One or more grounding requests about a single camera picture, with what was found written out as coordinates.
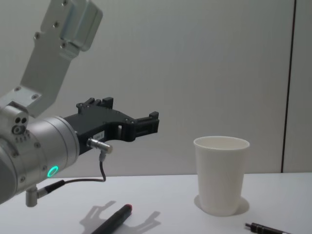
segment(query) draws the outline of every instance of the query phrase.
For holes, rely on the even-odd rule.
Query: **cable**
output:
[[[104,172],[104,169],[103,169],[103,162],[102,161],[99,162],[99,168],[101,170],[101,174],[102,174],[103,179],[88,179],[88,178],[84,178],[84,179],[71,179],[71,180],[68,180],[68,181],[60,180],[60,181],[58,181],[56,183],[50,184],[48,186],[45,186],[45,187],[43,187],[40,190],[45,190],[46,191],[45,195],[47,195],[47,194],[51,193],[52,191],[62,187],[65,184],[69,184],[69,183],[83,182],[83,181],[105,182],[106,181],[106,175],[105,175],[105,172]]]

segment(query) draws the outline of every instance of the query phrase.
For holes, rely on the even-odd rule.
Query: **pen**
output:
[[[257,223],[252,223],[252,224],[246,223],[245,226],[250,228],[251,232],[258,233],[258,234],[290,234],[290,233],[283,232],[278,229],[269,228],[269,227],[266,227]]]
[[[132,205],[124,205],[91,234],[111,234],[131,215]]]

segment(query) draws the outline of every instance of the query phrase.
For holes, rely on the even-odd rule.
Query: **paper cup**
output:
[[[194,145],[202,210],[215,216],[233,215],[241,198],[249,142],[205,136],[195,139]]]

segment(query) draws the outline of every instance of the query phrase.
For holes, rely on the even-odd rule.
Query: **white table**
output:
[[[58,180],[46,180],[38,187]],[[242,196],[250,208],[230,217],[204,213],[195,205],[196,195],[195,175],[73,183],[41,198],[34,208],[25,206],[24,193],[0,205],[0,233],[90,234],[130,203],[133,213],[116,234],[249,234],[245,222],[312,234],[312,173],[245,175]]]

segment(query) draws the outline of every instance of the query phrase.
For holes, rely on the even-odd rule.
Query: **white wall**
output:
[[[284,172],[312,172],[312,1],[298,0]]]
[[[293,0],[94,2],[104,11],[94,44],[43,117],[108,96],[132,117],[159,111],[158,134],[110,142],[109,175],[195,173],[193,139],[206,135],[249,140],[248,172],[280,171]],[[1,2],[1,94],[20,81],[48,3]],[[97,161],[92,151],[59,176],[99,175]]]

